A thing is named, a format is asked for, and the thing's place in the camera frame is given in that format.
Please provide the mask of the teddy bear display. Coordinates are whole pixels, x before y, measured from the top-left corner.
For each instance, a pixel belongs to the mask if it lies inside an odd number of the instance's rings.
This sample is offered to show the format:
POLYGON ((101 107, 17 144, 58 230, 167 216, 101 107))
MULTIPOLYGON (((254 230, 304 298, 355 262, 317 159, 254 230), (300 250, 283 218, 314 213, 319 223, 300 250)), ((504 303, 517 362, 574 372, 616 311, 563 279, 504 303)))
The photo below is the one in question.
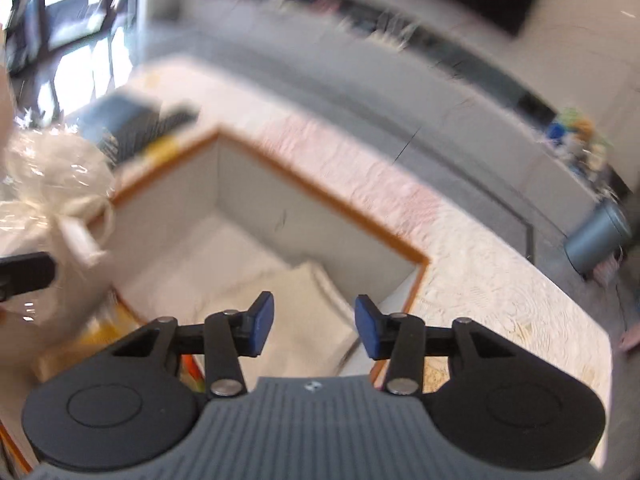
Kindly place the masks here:
POLYGON ((542 143, 598 195, 615 196, 611 186, 612 169, 608 163, 611 143, 597 132, 594 122, 581 110, 563 108, 552 119, 542 143))

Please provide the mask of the folded cream towel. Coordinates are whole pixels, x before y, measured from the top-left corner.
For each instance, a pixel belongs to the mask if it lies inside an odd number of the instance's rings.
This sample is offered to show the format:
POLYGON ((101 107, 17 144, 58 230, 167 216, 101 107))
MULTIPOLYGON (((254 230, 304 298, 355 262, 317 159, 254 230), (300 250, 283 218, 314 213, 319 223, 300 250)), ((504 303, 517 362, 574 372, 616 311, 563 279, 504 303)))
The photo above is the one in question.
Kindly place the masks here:
POLYGON ((262 377, 337 375, 357 344, 354 312, 319 263, 273 271, 234 285, 204 300, 194 323, 229 309, 246 310, 261 292, 271 292, 274 320, 262 354, 243 358, 247 388, 262 377))

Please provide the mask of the black remote control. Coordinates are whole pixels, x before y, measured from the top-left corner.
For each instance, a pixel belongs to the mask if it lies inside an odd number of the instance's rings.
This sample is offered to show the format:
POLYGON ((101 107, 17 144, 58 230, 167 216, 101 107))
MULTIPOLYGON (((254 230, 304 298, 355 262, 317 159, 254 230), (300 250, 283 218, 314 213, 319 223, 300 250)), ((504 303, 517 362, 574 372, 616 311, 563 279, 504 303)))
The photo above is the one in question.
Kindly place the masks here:
POLYGON ((111 133, 104 134, 98 148, 114 168, 140 155, 155 141, 197 120, 196 110, 178 107, 167 115, 149 118, 140 126, 121 131, 117 136, 111 133))

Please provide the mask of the clear plastic bundle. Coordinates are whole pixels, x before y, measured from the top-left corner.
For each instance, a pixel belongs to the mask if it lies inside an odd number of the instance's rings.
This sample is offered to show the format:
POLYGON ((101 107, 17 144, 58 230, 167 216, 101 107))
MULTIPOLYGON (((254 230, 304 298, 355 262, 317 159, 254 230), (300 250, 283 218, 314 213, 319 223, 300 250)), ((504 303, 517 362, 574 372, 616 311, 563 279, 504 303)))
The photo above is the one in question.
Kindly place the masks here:
POLYGON ((1 303, 1 362, 23 365, 90 318, 111 286, 116 179, 74 126, 16 129, 1 159, 1 258, 47 252, 53 283, 1 303))

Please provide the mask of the white storage box orange rim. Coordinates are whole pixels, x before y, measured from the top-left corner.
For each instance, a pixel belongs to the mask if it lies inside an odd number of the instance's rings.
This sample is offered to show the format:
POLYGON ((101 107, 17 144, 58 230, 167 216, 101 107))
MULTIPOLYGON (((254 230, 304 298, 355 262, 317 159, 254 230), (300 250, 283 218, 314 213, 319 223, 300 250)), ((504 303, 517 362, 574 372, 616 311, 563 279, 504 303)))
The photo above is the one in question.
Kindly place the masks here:
MULTIPOLYGON (((107 250, 113 309, 36 365, 49 379, 145 322, 192 321, 217 292, 319 263, 352 307, 361 294, 384 311, 408 309, 427 258, 362 214, 231 136, 217 136, 119 195, 107 250)), ((337 374, 366 374, 356 346, 337 374)))

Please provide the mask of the grey blue trash bin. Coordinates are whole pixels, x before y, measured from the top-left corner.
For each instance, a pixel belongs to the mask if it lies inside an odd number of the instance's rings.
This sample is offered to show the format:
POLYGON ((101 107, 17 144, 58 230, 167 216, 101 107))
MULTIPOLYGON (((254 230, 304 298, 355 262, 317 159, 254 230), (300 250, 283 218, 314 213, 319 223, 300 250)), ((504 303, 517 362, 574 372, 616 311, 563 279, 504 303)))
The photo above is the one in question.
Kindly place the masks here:
POLYGON ((589 274, 631 237, 631 226, 620 205, 612 200, 604 200, 567 237, 564 243, 565 255, 578 274, 589 274))

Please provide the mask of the white marble tv console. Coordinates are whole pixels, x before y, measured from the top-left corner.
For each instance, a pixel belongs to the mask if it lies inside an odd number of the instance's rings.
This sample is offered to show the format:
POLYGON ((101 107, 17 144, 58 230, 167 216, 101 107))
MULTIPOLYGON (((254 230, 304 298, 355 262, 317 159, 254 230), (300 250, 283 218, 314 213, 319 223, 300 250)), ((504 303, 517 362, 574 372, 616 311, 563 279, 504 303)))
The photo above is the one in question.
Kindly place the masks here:
POLYGON ((562 231, 596 206, 590 186, 544 144, 552 110, 442 37, 419 32, 396 50, 344 21, 258 0, 183 0, 181 21, 233 73, 370 144, 390 136, 409 160, 435 159, 562 231))

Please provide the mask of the black tablet device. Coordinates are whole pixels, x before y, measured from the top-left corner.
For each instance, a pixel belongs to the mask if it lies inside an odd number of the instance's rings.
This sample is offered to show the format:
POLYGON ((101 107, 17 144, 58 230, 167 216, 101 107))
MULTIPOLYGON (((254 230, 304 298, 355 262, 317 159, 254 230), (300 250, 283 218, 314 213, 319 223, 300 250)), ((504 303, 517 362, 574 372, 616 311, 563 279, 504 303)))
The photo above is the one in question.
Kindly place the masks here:
POLYGON ((126 92, 114 91, 69 114, 65 123, 76 127, 93 144, 99 145, 110 136, 121 144, 159 117, 156 106, 126 92))

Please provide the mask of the white lace tablecloth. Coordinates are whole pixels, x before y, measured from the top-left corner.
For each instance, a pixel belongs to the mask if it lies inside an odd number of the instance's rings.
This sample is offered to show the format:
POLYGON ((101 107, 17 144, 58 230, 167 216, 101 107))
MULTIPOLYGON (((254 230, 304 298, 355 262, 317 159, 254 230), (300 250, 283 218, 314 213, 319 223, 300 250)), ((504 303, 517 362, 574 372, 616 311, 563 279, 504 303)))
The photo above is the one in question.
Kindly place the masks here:
POLYGON ((403 311, 428 326, 472 318, 509 359, 450 375, 424 361, 421 393, 366 374, 262 377, 234 398, 199 398, 187 372, 112 356, 115 344, 33 393, 23 427, 40 477, 69 479, 594 479, 611 350, 603 330, 476 220, 365 146, 187 58, 115 91, 160 114, 198 112, 117 167, 111 203, 217 136, 256 148, 426 255, 403 311))

